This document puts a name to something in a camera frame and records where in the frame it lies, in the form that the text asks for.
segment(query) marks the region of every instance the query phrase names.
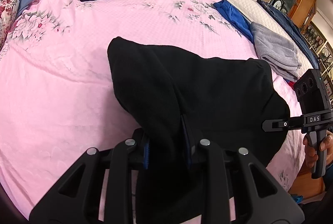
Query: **metal bolt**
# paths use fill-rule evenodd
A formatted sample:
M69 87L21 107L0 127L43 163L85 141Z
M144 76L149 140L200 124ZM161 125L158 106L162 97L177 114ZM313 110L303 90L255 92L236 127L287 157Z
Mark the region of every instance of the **metal bolt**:
M209 139L201 139L200 144L202 146L209 146L210 145L210 140Z
M238 152L242 155L247 155L249 153L248 149L242 147L238 149Z
M132 138L129 138L129 139L125 140L125 144L127 146L133 146L135 144L135 140Z
M94 147L91 147L87 150L87 154L89 154L89 155L94 155L96 153L97 153L97 149Z

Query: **person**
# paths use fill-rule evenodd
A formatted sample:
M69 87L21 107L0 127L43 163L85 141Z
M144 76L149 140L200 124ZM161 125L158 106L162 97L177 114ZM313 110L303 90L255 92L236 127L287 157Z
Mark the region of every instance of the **person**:
M326 191L333 183L333 127L330 127L330 131L327 131L327 137L320 144L320 151L327 149L326 158L326 173L323 176ZM309 145L306 137L304 137L303 144L305 145L305 163L306 166L312 168L314 163L318 160L316 150Z

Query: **bed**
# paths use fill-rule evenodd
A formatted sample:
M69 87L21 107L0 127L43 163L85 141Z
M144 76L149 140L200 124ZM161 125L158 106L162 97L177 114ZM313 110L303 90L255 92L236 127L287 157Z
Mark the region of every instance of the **bed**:
M87 148L112 148L139 127L113 93L106 50L114 37L203 58L257 59L254 45L212 7L218 1L33 0L18 16L0 51L0 184L25 218ZM251 21L266 13L235 1ZM302 64L300 75L311 67L304 56ZM300 116L292 88L272 76L290 115ZM289 131L267 167L286 191L304 161L302 140L300 130Z

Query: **floral pillow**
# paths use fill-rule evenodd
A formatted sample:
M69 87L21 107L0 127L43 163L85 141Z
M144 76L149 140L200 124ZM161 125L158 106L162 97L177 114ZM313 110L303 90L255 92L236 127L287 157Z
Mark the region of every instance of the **floral pillow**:
M19 0L0 0L0 50L19 7Z

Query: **folded gray garment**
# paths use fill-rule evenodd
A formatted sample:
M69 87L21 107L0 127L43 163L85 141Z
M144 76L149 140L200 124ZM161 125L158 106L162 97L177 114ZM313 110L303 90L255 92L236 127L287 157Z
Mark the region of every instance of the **folded gray garment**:
M296 82L299 79L297 69L302 64L298 61L294 43L255 22L251 23L250 30L258 58L267 61L278 75Z

